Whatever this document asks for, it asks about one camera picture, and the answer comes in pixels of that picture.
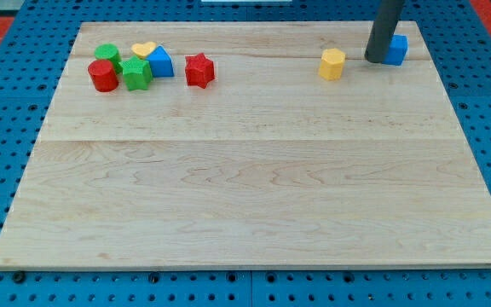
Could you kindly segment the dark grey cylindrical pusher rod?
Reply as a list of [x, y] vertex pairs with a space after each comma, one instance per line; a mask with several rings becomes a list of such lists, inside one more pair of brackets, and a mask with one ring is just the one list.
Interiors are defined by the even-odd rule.
[[390, 50], [405, 0], [381, 0], [367, 41], [364, 57], [371, 63], [382, 63]]

